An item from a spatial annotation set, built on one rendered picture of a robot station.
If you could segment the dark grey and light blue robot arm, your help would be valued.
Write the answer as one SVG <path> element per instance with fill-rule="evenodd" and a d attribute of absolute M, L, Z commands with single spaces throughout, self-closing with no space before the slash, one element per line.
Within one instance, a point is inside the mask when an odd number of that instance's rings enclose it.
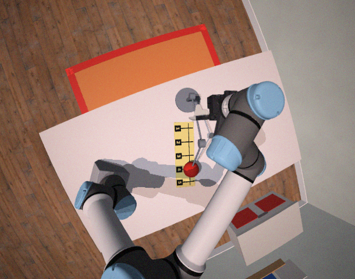
<path fill-rule="evenodd" d="M 85 181 L 74 207 L 91 221 L 106 263 L 101 279 L 199 279 L 256 177 L 266 169 L 254 139 L 264 121 L 279 116 L 284 105 L 283 91 L 271 81 L 223 100 L 226 119 L 219 111 L 206 155 L 227 172 L 184 243 L 165 258 L 152 260 L 143 247 L 134 246 L 120 222 L 137 206 L 121 176 L 108 175 L 99 184 Z"/>

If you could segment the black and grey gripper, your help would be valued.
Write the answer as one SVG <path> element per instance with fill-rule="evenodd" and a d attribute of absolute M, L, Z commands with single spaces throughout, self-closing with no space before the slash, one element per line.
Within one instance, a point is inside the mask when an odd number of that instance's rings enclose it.
<path fill-rule="evenodd" d="M 201 105 L 197 104 L 194 116 L 189 117 L 189 119 L 192 121 L 196 121 L 196 120 L 216 121 L 219 111 L 221 113 L 221 116 L 225 119 L 226 117 L 223 115 L 223 112 L 222 112 L 223 100 L 228 95 L 231 95 L 235 92 L 237 92 L 237 91 L 226 90 L 226 91 L 224 91 L 224 94 L 218 94 L 218 96 L 211 95 L 211 96 L 207 97 L 207 109 L 210 109 L 210 113 L 208 114 L 208 110 L 202 109 Z"/>

